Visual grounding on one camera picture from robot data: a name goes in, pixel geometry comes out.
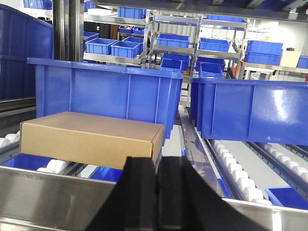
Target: metal shelf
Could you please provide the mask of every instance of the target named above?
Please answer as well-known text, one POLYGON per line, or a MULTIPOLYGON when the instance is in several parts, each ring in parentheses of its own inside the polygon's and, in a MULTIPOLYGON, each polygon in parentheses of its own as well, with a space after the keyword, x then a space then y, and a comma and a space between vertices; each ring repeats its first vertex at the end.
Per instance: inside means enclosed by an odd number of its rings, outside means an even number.
POLYGON ((141 57, 144 53, 136 56, 136 58, 125 58, 113 55, 94 54, 84 52, 83 58, 87 60, 94 60, 98 62, 114 63, 114 64, 126 64, 126 65, 141 65, 141 57))
POLYGON ((193 55, 193 48, 185 48, 185 47, 172 47, 172 46, 163 46, 163 45, 153 45, 153 51, 160 52, 171 52, 176 54, 186 54, 193 55))
POLYGON ((277 71, 308 73, 308 69, 297 68, 297 67, 287 67, 287 66, 278 66, 278 65, 269 65, 269 64, 256 64, 256 63, 247 63, 247 62, 242 62, 242 65, 243 65, 243 69, 245 69, 245 67, 254 67, 254 68, 277 70, 277 71))
POLYGON ((231 59, 239 60, 241 54, 233 52, 223 52, 223 51, 210 51, 210 50, 201 50, 198 49, 196 56, 199 57, 210 57, 210 58, 219 58, 219 59, 231 59))
POLYGON ((130 26, 144 26, 146 24, 146 19, 136 19, 136 18, 123 18, 116 16, 100 16, 84 14, 85 22, 94 23, 107 23, 107 24, 117 24, 117 25, 130 25, 130 26))

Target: brown cardboard box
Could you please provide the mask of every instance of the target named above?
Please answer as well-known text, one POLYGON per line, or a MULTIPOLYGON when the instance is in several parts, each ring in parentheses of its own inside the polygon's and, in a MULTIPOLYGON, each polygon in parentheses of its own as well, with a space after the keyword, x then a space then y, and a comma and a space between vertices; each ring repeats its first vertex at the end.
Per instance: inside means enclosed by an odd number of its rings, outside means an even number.
POLYGON ((21 152, 122 169, 127 156, 159 156, 164 125, 63 112, 21 123, 21 152))

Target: blue storage crate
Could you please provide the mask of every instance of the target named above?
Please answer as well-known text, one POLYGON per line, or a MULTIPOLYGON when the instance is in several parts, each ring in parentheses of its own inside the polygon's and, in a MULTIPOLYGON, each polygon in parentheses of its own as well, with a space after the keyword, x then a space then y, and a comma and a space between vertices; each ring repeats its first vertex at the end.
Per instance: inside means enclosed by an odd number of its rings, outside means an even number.
POLYGON ((169 60, 179 60, 181 61, 181 70, 186 71, 188 68, 190 56, 188 55, 181 55, 181 54, 169 54, 169 53, 164 53, 162 56, 162 60, 164 59, 169 59, 169 60))
POLYGON ((165 125, 169 138, 182 74, 29 58, 36 64, 37 117, 72 111, 165 125))
POLYGON ((297 67, 308 68, 308 56, 300 56, 297 63, 297 67))
POLYGON ((106 38, 96 38, 86 42, 88 53, 95 54, 111 54, 111 45, 116 43, 116 40, 106 38))
POLYGON ((233 16, 225 16, 225 15, 214 15, 214 14, 209 14, 207 16, 207 19, 220 20, 220 21, 229 21, 229 22, 238 22, 238 23, 243 22, 243 18, 241 18, 241 17, 233 17, 233 16))
POLYGON ((117 16, 125 18, 145 18, 144 9, 131 8, 131 7, 118 7, 117 16))
POLYGON ((253 53, 246 51, 245 62, 256 64, 279 65, 279 54, 253 53))
POLYGON ((196 62, 196 71, 200 71, 200 64, 201 63, 210 63, 210 64, 217 64, 221 67, 221 70, 224 71, 226 62, 223 59, 212 59, 212 58, 204 58, 198 57, 196 62))
POLYGON ((201 63, 199 77, 222 78, 221 66, 217 64, 201 63))
POLYGON ((187 48, 189 46, 189 36, 160 33, 157 38, 157 44, 163 46, 187 48))
POLYGON ((308 84, 199 78, 202 138, 308 145, 308 84))
POLYGON ((95 9, 96 5, 91 0, 84 1, 85 12, 88 12, 89 9, 95 9))
POLYGON ((268 187, 265 192, 273 205, 308 209, 308 201, 290 186, 268 187))
POLYGON ((199 49, 211 51, 227 52, 230 47, 230 42, 223 39, 200 38, 199 49))
POLYGON ((123 170, 111 167, 98 167, 91 179, 117 182, 123 170))
POLYGON ((140 43, 138 54, 141 54, 143 52, 143 38, 127 37, 123 41, 140 43))
POLYGON ((246 51, 263 54, 281 55, 283 43, 250 40, 246 51))
POLYGON ((52 0, 24 0, 24 7, 33 9, 51 10, 52 0))
POLYGON ((182 62, 179 60, 164 59, 160 65, 160 69, 164 71, 181 71, 182 62))
POLYGON ((144 35, 144 27, 134 26, 133 27, 133 34, 144 35))
POLYGON ((129 28, 124 28, 126 27, 127 25, 121 25, 119 27, 119 32, 120 33, 128 33, 128 34, 132 34, 133 33, 133 27, 132 26, 129 26, 129 28))
POLYGON ((139 51, 140 43, 119 41, 111 45, 111 54, 127 58, 135 58, 139 51))
POLYGON ((44 156, 20 154, 17 157, 1 165, 7 167, 28 169, 28 170, 37 170, 40 167, 46 166, 51 160, 52 158, 44 156))

